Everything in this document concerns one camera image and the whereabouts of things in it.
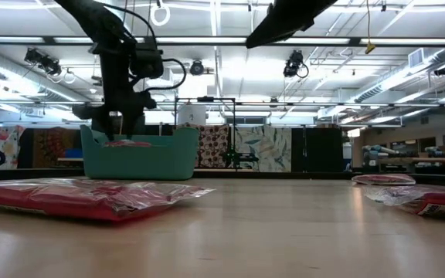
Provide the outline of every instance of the red package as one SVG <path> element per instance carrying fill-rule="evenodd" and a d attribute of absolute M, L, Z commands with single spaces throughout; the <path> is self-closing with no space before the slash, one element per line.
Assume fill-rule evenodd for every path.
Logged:
<path fill-rule="evenodd" d="M 362 185 L 414 185 L 415 180 L 404 174 L 377 174 L 359 175 L 352 178 L 352 181 Z"/>
<path fill-rule="evenodd" d="M 365 195 L 417 215 L 445 218 L 445 186 L 365 187 Z"/>
<path fill-rule="evenodd" d="M 131 140 L 121 140 L 115 142 L 107 142 L 106 147 L 152 147 L 151 143 L 148 142 L 135 142 Z"/>
<path fill-rule="evenodd" d="M 120 221 L 160 212 L 212 189 L 134 181 L 42 178 L 0 181 L 0 207 L 23 212 Z"/>

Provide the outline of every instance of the wooden table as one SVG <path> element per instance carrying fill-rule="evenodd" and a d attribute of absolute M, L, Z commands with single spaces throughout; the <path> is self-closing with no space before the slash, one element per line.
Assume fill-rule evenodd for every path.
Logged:
<path fill-rule="evenodd" d="M 0 278 L 445 277 L 445 221 L 350 181 L 186 183 L 218 190 L 119 226 L 0 212 Z"/>

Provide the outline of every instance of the plastic basket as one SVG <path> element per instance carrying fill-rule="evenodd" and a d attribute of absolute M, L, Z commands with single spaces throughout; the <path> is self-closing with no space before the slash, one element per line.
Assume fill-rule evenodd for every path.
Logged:
<path fill-rule="evenodd" d="M 81 126 L 85 175 L 95 179 L 187 180 L 193 176 L 199 132 L 190 127 L 173 136 L 134 135 L 133 141 L 151 147 L 104 147 L 105 134 Z M 115 135 L 115 140 L 126 139 Z"/>

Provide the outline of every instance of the black robotic arm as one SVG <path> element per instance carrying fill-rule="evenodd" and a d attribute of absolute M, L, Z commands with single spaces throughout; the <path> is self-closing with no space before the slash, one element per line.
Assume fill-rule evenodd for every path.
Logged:
<path fill-rule="evenodd" d="M 123 131 L 130 138 L 138 118 L 144 114 L 144 108 L 154 109 L 157 106 L 147 90 L 135 93 L 133 86 L 140 79 L 158 78 L 163 74 L 162 52 L 157 49 L 154 39 L 137 42 L 123 22 L 106 7 L 123 10 L 121 8 L 93 0 L 56 2 L 78 21 L 93 41 L 90 52 L 100 57 L 104 105 L 74 107 L 73 113 L 82 120 L 96 120 L 109 140 L 113 140 L 110 112 L 121 112 Z"/>

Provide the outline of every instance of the red plastic bag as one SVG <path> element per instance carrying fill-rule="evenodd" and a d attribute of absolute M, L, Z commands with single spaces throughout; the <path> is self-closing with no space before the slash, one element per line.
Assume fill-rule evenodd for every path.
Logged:
<path fill-rule="evenodd" d="M 160 212 L 212 189 L 133 181 L 43 178 L 0 181 L 0 207 L 23 212 L 120 221 Z"/>
<path fill-rule="evenodd" d="M 404 174 L 377 174 L 359 175 L 352 178 L 352 181 L 362 185 L 414 185 L 415 180 Z"/>
<path fill-rule="evenodd" d="M 417 185 L 379 188 L 365 186 L 365 196 L 417 215 L 445 218 L 445 186 Z"/>

